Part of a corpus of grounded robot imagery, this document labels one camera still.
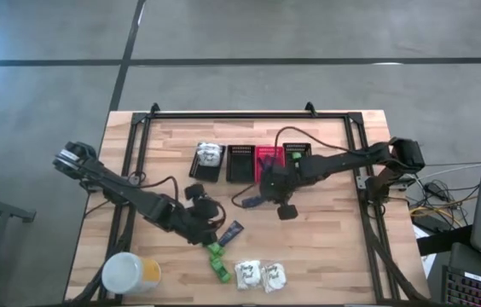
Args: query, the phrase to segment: wooden table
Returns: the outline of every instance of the wooden table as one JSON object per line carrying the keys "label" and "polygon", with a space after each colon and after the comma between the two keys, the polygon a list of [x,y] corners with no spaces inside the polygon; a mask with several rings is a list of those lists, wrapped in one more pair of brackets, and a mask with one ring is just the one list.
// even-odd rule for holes
{"label": "wooden table", "polygon": [[[390,134],[384,112],[362,113],[369,144],[388,141]],[[132,112],[110,113],[102,141],[100,160],[117,173],[120,173],[123,164],[131,115]],[[146,152],[144,171],[148,179],[145,183],[173,175],[183,189],[195,182],[188,177],[188,172],[197,142],[269,145],[274,142],[276,132],[286,125],[306,130],[324,142],[347,147],[344,123],[336,119],[154,119]],[[283,142],[311,142],[313,154],[339,153],[292,130],[281,134],[279,143]],[[132,163],[131,169],[134,170],[136,158]],[[263,289],[237,291],[235,278],[229,284],[220,284],[209,267],[206,249],[188,245],[182,237],[167,234],[137,215],[131,251],[155,259],[161,266],[163,277],[151,293],[125,296],[124,303],[343,304],[374,301],[352,171],[341,172],[312,187],[301,188],[291,200],[297,206],[299,216],[294,220],[280,221],[276,205],[264,204],[252,210],[233,206],[230,197],[245,185],[227,183],[225,166],[226,163],[223,163],[219,182],[206,183],[205,189],[223,204],[228,214],[226,225],[218,231],[218,236],[233,220],[245,227],[226,246],[223,260],[227,269],[234,274],[234,263],[240,260],[279,261],[287,271],[287,286],[279,292],[266,294]],[[173,194],[173,187],[168,183],[152,190]],[[87,210],[102,201],[101,194],[91,196]],[[101,266],[112,213],[113,205],[106,205],[84,220],[67,298],[79,294]],[[426,278],[404,202],[396,200],[386,205],[385,223],[394,260],[414,286],[428,296]],[[380,274],[387,292],[382,264]]]}

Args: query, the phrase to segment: snack package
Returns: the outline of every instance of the snack package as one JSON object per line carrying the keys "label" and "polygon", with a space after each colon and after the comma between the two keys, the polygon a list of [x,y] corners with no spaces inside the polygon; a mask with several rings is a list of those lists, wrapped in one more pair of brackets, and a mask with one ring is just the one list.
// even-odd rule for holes
{"label": "snack package", "polygon": [[280,290],[286,285],[286,271],[279,263],[266,265],[262,269],[262,283],[266,293]]}
{"label": "snack package", "polygon": [[261,269],[259,265],[259,260],[243,261],[235,265],[238,290],[259,287],[261,283]]}
{"label": "snack package", "polygon": [[199,157],[200,166],[218,166],[220,165],[220,156],[222,148],[213,143],[200,142],[197,144],[197,156]]}

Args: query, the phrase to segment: keyboard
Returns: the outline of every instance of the keyboard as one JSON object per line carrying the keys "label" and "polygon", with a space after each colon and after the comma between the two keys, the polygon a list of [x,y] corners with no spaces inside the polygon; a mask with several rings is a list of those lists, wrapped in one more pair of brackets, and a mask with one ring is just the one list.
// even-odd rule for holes
{"label": "keyboard", "polygon": [[481,306],[481,276],[443,267],[443,301],[446,304]]}

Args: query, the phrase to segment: white plastic bag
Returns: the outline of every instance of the white plastic bag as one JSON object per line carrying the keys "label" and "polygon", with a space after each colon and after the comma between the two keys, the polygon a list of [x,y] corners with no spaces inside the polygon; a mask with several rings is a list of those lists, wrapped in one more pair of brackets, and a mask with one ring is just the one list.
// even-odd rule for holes
{"label": "white plastic bag", "polygon": [[235,265],[238,290],[246,290],[260,286],[261,270],[259,265],[259,260],[243,261]]}
{"label": "white plastic bag", "polygon": [[197,145],[197,156],[199,157],[200,166],[219,166],[221,155],[222,147],[217,144],[200,142]]}
{"label": "white plastic bag", "polygon": [[266,265],[262,269],[262,282],[266,293],[280,290],[286,285],[286,271],[279,263]]}

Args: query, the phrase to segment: red tray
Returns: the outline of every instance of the red tray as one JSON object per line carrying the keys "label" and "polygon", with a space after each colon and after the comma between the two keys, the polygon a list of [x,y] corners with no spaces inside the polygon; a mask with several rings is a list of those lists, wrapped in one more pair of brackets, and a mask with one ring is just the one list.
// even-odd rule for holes
{"label": "red tray", "polygon": [[[254,174],[256,183],[259,183],[261,179],[261,172],[262,166],[259,163],[259,159],[261,159],[264,163],[270,163],[273,160],[273,156],[275,155],[275,148],[273,146],[256,146],[256,154],[254,154]],[[278,147],[276,148],[276,162],[280,165],[284,166],[284,148]]]}

